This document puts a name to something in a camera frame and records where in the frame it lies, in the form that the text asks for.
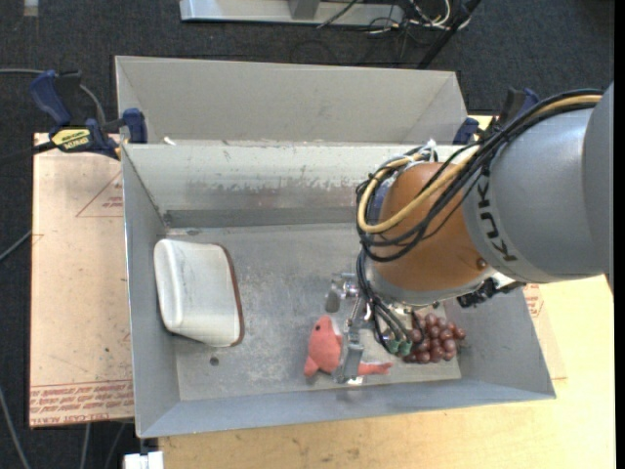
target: white plastic container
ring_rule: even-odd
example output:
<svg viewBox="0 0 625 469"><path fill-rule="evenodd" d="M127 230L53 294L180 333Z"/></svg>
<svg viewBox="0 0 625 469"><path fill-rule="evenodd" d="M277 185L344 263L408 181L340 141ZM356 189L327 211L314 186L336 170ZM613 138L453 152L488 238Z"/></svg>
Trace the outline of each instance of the white plastic container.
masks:
<svg viewBox="0 0 625 469"><path fill-rule="evenodd" d="M168 330L212 347L243 338L236 279L220 245L161 239L154 247L156 287Z"/></svg>

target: cardboard sheet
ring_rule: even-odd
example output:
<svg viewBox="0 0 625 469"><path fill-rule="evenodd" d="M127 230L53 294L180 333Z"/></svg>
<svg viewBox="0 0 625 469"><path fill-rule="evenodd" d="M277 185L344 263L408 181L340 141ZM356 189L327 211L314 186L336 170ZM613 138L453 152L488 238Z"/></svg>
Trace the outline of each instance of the cardboard sheet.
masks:
<svg viewBox="0 0 625 469"><path fill-rule="evenodd" d="M134 415L121 168L34 158L31 427Z"/></svg>

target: gray carpet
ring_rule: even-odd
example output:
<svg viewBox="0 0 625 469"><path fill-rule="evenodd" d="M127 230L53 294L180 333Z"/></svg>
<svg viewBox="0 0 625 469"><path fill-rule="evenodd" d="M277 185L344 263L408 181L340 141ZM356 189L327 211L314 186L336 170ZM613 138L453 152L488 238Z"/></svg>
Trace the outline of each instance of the gray carpet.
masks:
<svg viewBox="0 0 625 469"><path fill-rule="evenodd" d="M80 68L84 83L112 118L115 55L412 68L435 38L430 31L415 31L417 40L409 40L400 57L401 41L393 33L374 40L362 31L332 26L181 23L179 1L39 0L39 17L25 18L23 0L0 0L0 67ZM510 86L528 87L541 98L582 87L603 89L614 74L614 2L484 0L431 69L458 73L470 112L495 112ZM29 148L32 132L52 126L29 98L29 80L0 75L0 147L5 154ZM31 200L30 161L0 167L0 252L30 229ZM29 284L25 243L0 262L0 386L31 466L75 468L83 427L25 427ZM115 423L94 425L87 467L102 467L117 430ZM131 449L138 449L138 442L127 429L119 452ZM3 420L0 467L21 467Z"/></svg>

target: yellow label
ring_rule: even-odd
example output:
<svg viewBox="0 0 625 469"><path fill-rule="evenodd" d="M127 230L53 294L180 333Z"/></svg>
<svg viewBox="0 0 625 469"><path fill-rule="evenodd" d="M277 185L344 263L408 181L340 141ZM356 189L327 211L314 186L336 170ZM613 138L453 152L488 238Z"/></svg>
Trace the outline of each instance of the yellow label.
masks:
<svg viewBox="0 0 625 469"><path fill-rule="evenodd" d="M63 129L52 136L52 142L65 149L72 149L89 143L89 131L85 129Z"/></svg>

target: red grapes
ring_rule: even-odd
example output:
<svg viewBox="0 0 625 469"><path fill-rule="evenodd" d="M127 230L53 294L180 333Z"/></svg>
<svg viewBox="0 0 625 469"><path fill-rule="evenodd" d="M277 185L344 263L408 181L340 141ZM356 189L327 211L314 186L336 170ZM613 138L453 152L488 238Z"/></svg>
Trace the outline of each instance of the red grapes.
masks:
<svg viewBox="0 0 625 469"><path fill-rule="evenodd" d="M438 363L440 360L448 362L458 353L456 341L467 336L463 328L445 317L438 317L435 313L423 316L413 311L412 325L414 329L411 331L411 337L424 338L423 341L413 339L416 345L403 359L408 363Z"/></svg>

